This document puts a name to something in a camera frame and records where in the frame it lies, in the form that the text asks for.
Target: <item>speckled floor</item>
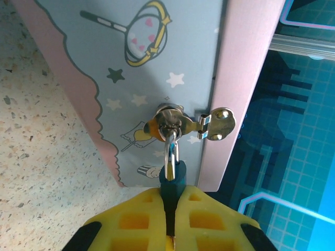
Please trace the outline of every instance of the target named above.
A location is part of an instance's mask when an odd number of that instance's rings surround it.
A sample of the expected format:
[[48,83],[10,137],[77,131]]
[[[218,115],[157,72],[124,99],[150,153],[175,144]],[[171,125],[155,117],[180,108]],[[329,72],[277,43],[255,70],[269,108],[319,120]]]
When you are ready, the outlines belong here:
[[0,0],[0,250],[61,250],[119,188],[14,7]]

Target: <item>white star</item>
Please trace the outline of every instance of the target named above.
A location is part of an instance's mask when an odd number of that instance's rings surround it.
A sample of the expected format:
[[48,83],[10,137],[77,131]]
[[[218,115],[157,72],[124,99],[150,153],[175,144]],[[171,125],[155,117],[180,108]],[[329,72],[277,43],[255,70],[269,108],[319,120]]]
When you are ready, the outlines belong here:
[[155,153],[153,153],[153,155],[155,155],[156,157],[164,156],[164,151],[162,151],[162,152],[155,151]]
[[112,111],[115,111],[117,108],[121,109],[122,106],[120,105],[120,100],[111,100],[109,98],[107,98],[107,104],[106,106],[108,106],[109,108],[111,108]]
[[194,137],[194,136],[189,137],[189,140],[187,140],[187,141],[189,141],[191,144],[196,143],[196,142],[201,142],[200,139],[198,139],[197,137]]
[[174,88],[176,85],[183,85],[184,73],[176,75],[173,72],[170,72],[170,78],[166,81],[171,84],[171,87]]
[[136,106],[145,105],[148,103],[146,101],[146,96],[137,96],[136,94],[134,94],[133,98],[134,99],[131,102],[134,103]]

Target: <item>metal bracket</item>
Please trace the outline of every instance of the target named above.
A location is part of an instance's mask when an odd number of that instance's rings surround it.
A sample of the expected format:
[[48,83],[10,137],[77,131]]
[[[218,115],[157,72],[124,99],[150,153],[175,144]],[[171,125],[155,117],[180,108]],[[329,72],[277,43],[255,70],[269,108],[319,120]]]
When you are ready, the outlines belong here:
[[217,141],[223,140],[236,125],[233,112],[228,108],[217,108],[209,115],[201,115],[198,122],[184,113],[184,108],[175,104],[161,104],[155,116],[144,125],[144,132],[164,142],[172,129],[178,129],[180,138],[192,131],[198,138]]

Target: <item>star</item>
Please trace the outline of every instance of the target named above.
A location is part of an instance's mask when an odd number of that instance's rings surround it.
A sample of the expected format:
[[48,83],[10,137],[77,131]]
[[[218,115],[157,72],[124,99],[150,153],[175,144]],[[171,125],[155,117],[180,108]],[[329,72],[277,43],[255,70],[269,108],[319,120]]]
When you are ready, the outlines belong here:
[[201,142],[200,139],[198,139],[197,137],[194,137],[194,136],[189,137],[189,140],[187,140],[187,141],[189,141],[191,144],[196,143],[196,142]]
[[173,72],[170,72],[170,78],[166,81],[171,84],[171,87],[174,88],[176,85],[183,85],[184,73],[176,75]]
[[117,108],[121,109],[122,106],[120,105],[120,100],[111,100],[109,98],[107,98],[107,104],[106,106],[108,106],[109,108],[111,108],[112,111],[115,111]]
[[162,152],[155,151],[155,153],[153,153],[153,155],[155,155],[156,157],[164,156],[164,151],[162,151]]
[[133,97],[134,99],[131,102],[134,103],[136,106],[145,105],[148,103],[146,101],[146,96],[137,96],[136,94],[134,94]]
[[125,80],[125,78],[122,76],[122,69],[119,69],[117,71],[114,71],[112,68],[108,68],[109,75],[107,75],[108,78],[113,80],[113,83],[115,84],[118,80]]

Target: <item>screw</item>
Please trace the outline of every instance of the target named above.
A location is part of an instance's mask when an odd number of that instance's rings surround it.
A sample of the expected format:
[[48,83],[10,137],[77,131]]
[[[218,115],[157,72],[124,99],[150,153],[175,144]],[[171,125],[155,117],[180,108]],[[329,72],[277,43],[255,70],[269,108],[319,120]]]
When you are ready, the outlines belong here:
[[210,137],[211,140],[222,140],[222,134],[217,133]]
[[216,112],[216,117],[218,119],[227,119],[229,116],[229,112],[227,110],[221,110]]

